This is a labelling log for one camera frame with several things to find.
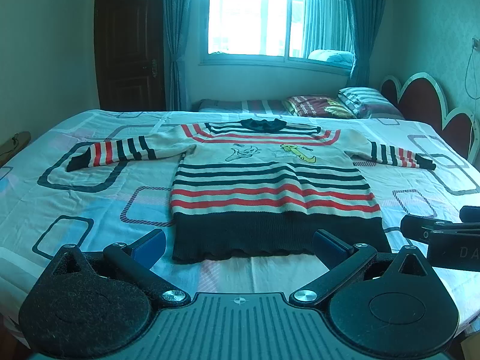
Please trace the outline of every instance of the gray cartoon character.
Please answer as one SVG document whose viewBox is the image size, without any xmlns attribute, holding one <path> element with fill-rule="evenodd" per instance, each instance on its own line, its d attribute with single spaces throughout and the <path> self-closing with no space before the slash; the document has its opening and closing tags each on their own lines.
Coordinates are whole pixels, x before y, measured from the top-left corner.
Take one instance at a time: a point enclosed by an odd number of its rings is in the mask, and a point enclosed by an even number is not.
<svg viewBox="0 0 480 360">
<path fill-rule="evenodd" d="M 233 154 L 230 157 L 227 157 L 225 161 L 230 162 L 230 161 L 239 160 L 241 158 L 250 158 L 253 155 L 258 154 L 260 152 L 258 147 L 255 147 L 255 146 L 250 146 L 249 148 L 241 149 L 241 150 L 232 147 L 232 150 L 233 150 Z"/>
</svg>

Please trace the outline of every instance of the sweater collar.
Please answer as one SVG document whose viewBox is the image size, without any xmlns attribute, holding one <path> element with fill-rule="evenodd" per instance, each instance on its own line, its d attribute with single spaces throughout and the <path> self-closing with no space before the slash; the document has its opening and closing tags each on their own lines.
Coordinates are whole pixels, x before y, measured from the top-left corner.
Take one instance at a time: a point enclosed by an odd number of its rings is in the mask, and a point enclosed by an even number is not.
<svg viewBox="0 0 480 360">
<path fill-rule="evenodd" d="M 256 132 L 278 132 L 282 130 L 286 125 L 287 122 L 275 119 L 275 120 L 253 120 L 253 119 L 245 119 L 240 121 L 241 125 L 244 128 L 248 128 L 248 130 L 256 131 Z"/>
</svg>

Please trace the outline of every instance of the gray ribbed plate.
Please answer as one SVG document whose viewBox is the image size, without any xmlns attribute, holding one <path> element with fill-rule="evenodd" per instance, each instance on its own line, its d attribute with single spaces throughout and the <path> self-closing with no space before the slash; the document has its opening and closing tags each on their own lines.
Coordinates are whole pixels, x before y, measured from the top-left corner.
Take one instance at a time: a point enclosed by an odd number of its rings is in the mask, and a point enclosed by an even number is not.
<svg viewBox="0 0 480 360">
<path fill-rule="evenodd" d="M 338 341 L 320 314 L 282 294 L 205 294 L 160 312 L 135 343 L 104 360 L 366 360 Z M 436 355 L 431 360 L 446 360 Z"/>
</svg>

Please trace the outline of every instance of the striped sweater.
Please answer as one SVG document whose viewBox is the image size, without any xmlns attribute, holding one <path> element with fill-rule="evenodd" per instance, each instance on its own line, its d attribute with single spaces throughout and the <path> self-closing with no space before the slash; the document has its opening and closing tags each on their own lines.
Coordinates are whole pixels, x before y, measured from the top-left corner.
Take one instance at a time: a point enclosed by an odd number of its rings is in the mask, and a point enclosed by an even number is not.
<svg viewBox="0 0 480 360">
<path fill-rule="evenodd" d="M 349 244 L 390 251 L 380 207 L 351 156 L 435 168 L 431 160 L 356 130 L 248 119 L 97 142 L 73 157 L 67 171 L 179 154 L 170 205 L 173 258 L 183 263 L 311 253 L 320 228 Z"/>
</svg>

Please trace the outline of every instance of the headboard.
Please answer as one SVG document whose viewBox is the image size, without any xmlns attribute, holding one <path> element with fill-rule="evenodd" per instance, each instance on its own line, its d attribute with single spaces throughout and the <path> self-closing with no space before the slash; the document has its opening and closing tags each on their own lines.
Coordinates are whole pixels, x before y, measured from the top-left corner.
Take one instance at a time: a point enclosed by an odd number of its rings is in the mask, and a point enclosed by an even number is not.
<svg viewBox="0 0 480 360">
<path fill-rule="evenodd" d="M 406 120 L 429 124 L 459 155 L 471 164 L 475 161 L 480 149 L 478 121 L 473 112 L 465 107 L 448 112 L 443 90 L 432 76 L 427 73 L 414 74 L 403 87 L 397 78 L 387 76 L 380 85 L 380 92 Z"/>
</svg>

